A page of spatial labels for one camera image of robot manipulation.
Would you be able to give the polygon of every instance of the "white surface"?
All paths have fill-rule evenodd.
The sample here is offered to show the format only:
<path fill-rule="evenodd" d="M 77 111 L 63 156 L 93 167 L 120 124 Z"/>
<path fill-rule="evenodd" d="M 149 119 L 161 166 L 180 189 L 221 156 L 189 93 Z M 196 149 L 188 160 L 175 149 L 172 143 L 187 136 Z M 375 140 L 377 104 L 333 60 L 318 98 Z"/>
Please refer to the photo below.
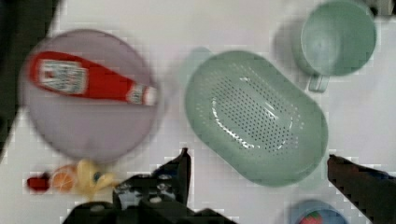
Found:
<path fill-rule="evenodd" d="M 184 116 L 182 90 L 172 84 L 180 60 L 197 46 L 214 52 L 247 49 L 260 53 L 304 88 L 306 77 L 296 68 L 289 46 L 293 20 L 316 3 L 309 0 L 68 0 L 60 7 L 52 35 L 93 28 L 110 32 L 137 48 L 152 65 L 158 79 L 166 83 L 168 107 L 158 132 L 108 170 L 120 179 L 151 172 L 188 146 L 193 156 L 189 207 L 217 209 L 240 224 L 284 223 L 288 206 L 315 198 L 343 211 L 351 223 L 369 223 L 327 181 L 320 166 L 299 184 L 271 189 L 256 186 L 202 144 Z M 331 153 L 396 175 L 396 23 L 377 22 L 380 37 L 374 60 L 354 75 L 332 78 L 323 94 L 308 93 L 325 112 L 330 129 Z M 8 138 L 0 164 L 0 223 L 62 223 L 74 206 L 84 203 L 78 195 L 32 195 L 25 179 L 43 166 L 65 163 L 35 132 L 21 110 Z M 97 199 L 111 201 L 110 191 Z"/>

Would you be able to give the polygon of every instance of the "green colander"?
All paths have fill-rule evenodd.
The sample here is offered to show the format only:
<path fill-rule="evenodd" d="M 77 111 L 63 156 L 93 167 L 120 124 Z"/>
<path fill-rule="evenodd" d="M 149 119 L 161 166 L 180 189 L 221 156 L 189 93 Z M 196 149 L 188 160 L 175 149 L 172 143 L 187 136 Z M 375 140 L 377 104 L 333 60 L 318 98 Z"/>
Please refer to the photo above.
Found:
<path fill-rule="evenodd" d="M 181 75 L 206 58 L 196 50 Z M 245 178 L 285 186 L 320 163 L 328 140 L 323 113 L 263 57 L 224 52 L 200 63 L 185 82 L 193 131 Z"/>

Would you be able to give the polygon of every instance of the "red object in bowl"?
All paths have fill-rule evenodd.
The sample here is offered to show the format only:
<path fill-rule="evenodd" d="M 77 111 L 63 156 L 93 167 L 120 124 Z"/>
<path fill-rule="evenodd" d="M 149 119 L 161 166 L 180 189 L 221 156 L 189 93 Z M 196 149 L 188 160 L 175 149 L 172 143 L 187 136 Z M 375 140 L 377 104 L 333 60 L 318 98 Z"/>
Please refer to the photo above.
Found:
<path fill-rule="evenodd" d="M 322 224 L 323 220 L 319 213 L 313 212 L 301 220 L 300 224 Z"/>

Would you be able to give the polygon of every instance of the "white label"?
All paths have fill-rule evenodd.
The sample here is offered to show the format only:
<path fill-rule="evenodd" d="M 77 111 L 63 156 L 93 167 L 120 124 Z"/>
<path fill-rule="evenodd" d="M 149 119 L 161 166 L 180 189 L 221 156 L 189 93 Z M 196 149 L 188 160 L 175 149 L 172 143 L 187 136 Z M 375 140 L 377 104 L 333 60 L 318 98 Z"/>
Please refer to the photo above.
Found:
<path fill-rule="evenodd" d="M 131 90 L 128 92 L 127 99 L 129 102 L 142 105 L 143 104 L 143 91 L 145 86 L 134 84 Z"/>
<path fill-rule="evenodd" d="M 87 69 L 79 63 L 43 60 L 38 81 L 55 91 L 81 94 L 87 89 Z"/>

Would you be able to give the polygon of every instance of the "orange toy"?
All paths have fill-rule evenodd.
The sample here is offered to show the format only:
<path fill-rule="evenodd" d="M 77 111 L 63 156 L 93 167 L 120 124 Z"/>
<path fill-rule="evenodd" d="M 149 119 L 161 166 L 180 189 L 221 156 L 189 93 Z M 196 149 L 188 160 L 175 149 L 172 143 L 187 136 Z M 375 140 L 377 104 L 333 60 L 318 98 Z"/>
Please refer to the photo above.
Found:
<path fill-rule="evenodd" d="M 58 168 L 52 175 L 50 185 L 60 192 L 66 193 L 77 184 L 77 167 L 66 165 Z"/>

